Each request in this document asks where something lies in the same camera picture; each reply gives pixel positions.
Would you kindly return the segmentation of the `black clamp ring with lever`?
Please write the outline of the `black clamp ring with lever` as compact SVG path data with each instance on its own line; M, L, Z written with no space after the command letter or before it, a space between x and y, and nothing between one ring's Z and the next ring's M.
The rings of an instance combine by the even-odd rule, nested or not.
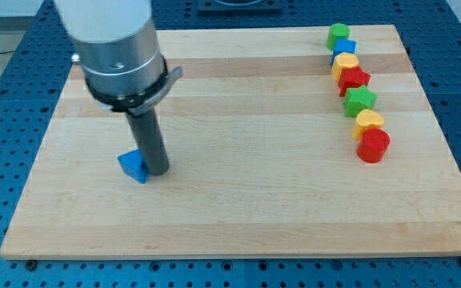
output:
M170 92L172 86L183 76L183 68L175 67L170 72L164 72L158 81L145 90L135 94L112 96L96 90L86 78L85 83L91 96L97 100L105 109L115 113L129 113L139 116L153 110Z

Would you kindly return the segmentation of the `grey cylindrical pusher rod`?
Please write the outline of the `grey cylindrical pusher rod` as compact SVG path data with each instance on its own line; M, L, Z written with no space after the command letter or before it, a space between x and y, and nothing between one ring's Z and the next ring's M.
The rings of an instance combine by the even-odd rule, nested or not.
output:
M148 173L154 176L165 174L170 163L155 110L140 115L127 113L126 118Z

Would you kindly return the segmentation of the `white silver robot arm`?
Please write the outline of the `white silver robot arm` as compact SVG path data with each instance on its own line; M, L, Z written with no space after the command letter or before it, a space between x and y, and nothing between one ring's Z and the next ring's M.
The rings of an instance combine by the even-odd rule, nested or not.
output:
M154 108L183 76L169 69L147 0L55 0L93 98L126 114L144 166L165 174L170 163Z

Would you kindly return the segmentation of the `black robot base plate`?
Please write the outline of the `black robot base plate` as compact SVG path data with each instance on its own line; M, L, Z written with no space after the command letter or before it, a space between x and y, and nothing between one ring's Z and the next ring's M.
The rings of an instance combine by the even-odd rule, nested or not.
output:
M198 0L197 14L282 12L282 0Z

